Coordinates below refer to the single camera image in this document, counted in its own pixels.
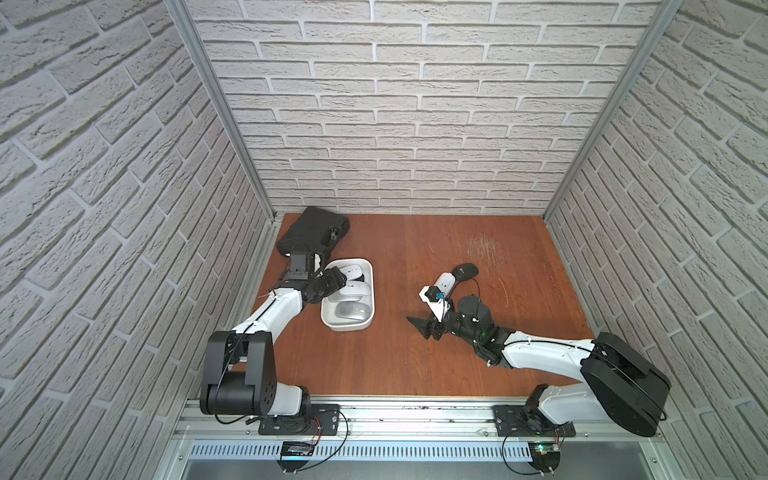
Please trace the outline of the white mouse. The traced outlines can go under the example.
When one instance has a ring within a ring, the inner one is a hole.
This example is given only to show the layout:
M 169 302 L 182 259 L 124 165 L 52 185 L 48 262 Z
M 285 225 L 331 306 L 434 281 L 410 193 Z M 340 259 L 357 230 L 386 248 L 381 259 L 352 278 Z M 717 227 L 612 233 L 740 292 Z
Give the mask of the white mouse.
M 449 296 L 455 288 L 456 283 L 457 280 L 451 272 L 444 272 L 438 277 L 434 286 L 437 287 L 444 296 Z
M 346 281 L 365 281 L 365 274 L 360 265 L 344 265 L 339 267 L 339 271 L 346 277 Z
M 359 301 L 363 297 L 371 296 L 372 290 L 365 282 L 350 281 L 338 291 L 338 294 L 342 300 Z

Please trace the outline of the silver mouse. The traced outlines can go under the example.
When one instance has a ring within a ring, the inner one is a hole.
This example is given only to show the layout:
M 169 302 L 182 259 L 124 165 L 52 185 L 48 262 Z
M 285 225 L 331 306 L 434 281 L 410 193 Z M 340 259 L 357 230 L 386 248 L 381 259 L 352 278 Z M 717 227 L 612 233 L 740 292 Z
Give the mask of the silver mouse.
M 340 302 L 336 306 L 335 315 L 343 321 L 364 323 L 371 316 L 371 308 L 367 304 L 358 301 Z

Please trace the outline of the black mouse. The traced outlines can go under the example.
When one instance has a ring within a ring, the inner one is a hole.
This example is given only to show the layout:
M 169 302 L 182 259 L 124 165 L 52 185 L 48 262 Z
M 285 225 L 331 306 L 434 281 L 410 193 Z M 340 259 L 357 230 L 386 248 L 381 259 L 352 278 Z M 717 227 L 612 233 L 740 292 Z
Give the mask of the black mouse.
M 474 279 L 479 274 L 478 267 L 473 263 L 457 265 L 451 272 L 457 283 Z

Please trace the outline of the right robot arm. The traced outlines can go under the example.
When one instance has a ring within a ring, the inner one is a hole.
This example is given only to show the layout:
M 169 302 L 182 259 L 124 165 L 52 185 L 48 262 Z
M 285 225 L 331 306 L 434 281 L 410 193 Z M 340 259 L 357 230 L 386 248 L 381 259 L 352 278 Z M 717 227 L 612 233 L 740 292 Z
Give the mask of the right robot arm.
M 573 422 L 611 421 L 632 434 L 653 437 L 667 418 L 669 378 L 615 334 L 603 332 L 583 340 L 535 336 L 496 325 L 490 309 L 475 295 L 458 303 L 443 294 L 424 301 L 429 316 L 408 319 L 424 338 L 453 335 L 490 367 L 572 379 L 564 387 L 540 384 L 528 396 L 518 417 L 534 434 Z

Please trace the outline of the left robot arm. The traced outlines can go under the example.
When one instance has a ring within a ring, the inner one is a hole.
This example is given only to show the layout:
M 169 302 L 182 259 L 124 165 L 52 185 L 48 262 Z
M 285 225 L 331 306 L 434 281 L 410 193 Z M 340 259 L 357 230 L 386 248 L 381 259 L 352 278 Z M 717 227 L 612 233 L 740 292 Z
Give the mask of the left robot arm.
M 278 381 L 275 340 L 306 305 L 321 302 L 356 277 L 333 267 L 306 281 L 285 281 L 244 322 L 213 332 L 204 355 L 201 412 L 217 418 L 306 417 L 308 390 Z

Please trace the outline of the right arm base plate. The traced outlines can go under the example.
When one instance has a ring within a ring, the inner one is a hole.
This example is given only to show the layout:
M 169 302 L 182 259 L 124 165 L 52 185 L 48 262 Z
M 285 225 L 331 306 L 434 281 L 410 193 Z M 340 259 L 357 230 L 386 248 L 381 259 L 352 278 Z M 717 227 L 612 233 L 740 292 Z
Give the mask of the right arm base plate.
M 570 438 L 576 436 L 572 422 L 555 424 L 534 408 L 524 405 L 492 407 L 494 425 L 499 437 Z

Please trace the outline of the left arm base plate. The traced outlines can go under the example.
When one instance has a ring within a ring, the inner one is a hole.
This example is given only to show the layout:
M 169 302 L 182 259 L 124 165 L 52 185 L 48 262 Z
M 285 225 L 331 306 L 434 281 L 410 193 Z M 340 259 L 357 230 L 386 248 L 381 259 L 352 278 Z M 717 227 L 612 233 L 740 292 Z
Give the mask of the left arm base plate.
M 340 420 L 338 404 L 313 404 L 296 416 L 269 416 L 260 421 L 261 436 L 335 436 Z

